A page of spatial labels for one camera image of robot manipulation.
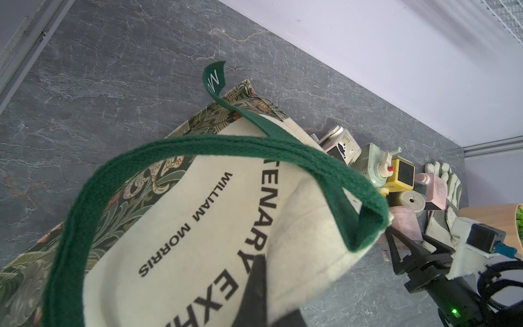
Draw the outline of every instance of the white wall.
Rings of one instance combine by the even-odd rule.
[[[523,135],[523,46],[480,0],[220,1],[461,146]]]
[[[0,10],[0,67],[46,0],[3,0]]]
[[[523,151],[465,160],[469,207],[523,203]]]

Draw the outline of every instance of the patterned bag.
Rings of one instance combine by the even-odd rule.
[[[101,167],[2,271],[1,326],[230,326],[258,254],[272,324],[366,253],[384,198],[248,81],[220,98],[223,65],[203,73],[215,104]]]

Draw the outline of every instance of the green plant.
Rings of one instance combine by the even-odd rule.
[[[523,242],[523,206],[516,211],[516,225],[518,225],[519,239]]]

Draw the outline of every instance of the floral patterned fabric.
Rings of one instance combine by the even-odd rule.
[[[227,92],[230,104],[279,120],[288,116],[274,103],[254,92],[249,80]],[[185,134],[216,134],[241,116],[212,103],[184,122],[167,137]],[[189,168],[194,156],[161,160],[138,172],[114,195],[100,219],[85,267],[87,274],[101,257],[167,191],[174,187]],[[42,316],[41,296],[61,238],[62,224],[0,271],[0,327],[34,326]]]

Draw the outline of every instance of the wire rack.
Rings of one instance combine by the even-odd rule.
[[[513,37],[523,44],[523,0],[481,0]]]

